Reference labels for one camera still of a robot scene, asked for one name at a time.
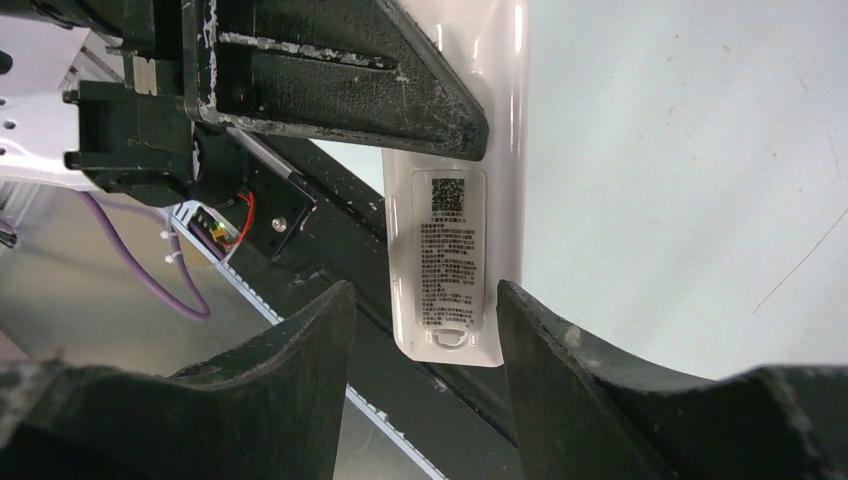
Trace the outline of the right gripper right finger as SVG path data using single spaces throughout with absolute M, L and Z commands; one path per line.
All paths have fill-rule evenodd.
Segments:
M 528 479 L 843 479 L 847 370 L 709 380 L 660 366 L 504 280 L 497 317 Z

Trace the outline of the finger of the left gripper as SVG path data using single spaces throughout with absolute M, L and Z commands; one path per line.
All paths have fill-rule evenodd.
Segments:
M 397 1 L 186 1 L 188 114 L 268 135 L 468 161 L 481 104 Z

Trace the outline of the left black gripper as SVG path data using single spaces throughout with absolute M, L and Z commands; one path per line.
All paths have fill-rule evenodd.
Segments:
M 77 192 L 125 194 L 153 207 L 249 198 L 249 157 L 213 104 L 211 1 L 5 1 L 5 18 L 115 39 L 115 82 L 1 91 L 1 176 Z

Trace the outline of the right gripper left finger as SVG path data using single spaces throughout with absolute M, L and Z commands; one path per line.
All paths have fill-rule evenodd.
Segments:
M 330 479 L 333 447 L 303 466 L 284 451 L 278 383 L 286 369 L 251 367 L 271 355 L 255 345 L 239 365 L 216 364 L 214 356 L 169 377 L 58 359 L 5 361 L 1 475 Z

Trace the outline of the white remote control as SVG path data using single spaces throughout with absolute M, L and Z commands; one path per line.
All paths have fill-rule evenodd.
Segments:
M 501 280 L 522 272 L 531 12 L 525 1 L 407 1 L 474 97 L 485 155 L 382 153 L 395 342 L 410 359 L 498 367 Z

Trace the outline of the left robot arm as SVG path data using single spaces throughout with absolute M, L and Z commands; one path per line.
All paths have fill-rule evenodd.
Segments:
M 114 37 L 124 76 L 24 92 L 1 49 L 1 173 L 165 207 L 233 203 L 238 129 L 479 161 L 483 107 L 397 1 L 5 1 Z

